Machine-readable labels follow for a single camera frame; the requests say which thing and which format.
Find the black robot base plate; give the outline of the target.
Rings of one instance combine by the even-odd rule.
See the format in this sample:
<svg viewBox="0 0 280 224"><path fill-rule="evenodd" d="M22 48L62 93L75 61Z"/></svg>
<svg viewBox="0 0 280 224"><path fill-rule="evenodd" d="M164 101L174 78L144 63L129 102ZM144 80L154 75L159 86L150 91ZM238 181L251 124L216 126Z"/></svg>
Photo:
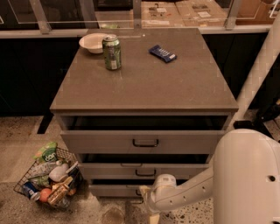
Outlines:
<svg viewBox="0 0 280 224"><path fill-rule="evenodd" d="M263 133L267 137L272 137L272 135L270 134L270 132L267 130L267 128L264 126L262 122L236 121L234 122L234 128L236 130L238 129L255 130Z"/></svg>

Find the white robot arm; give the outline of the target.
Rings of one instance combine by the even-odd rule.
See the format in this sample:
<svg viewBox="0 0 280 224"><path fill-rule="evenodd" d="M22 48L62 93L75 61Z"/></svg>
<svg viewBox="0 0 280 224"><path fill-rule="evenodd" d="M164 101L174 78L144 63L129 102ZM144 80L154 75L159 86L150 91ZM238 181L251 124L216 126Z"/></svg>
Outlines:
<svg viewBox="0 0 280 224"><path fill-rule="evenodd" d="M228 128L208 169L182 185L163 174L140 190L149 224L209 197L214 224L280 224L280 144L252 129Z"/></svg>

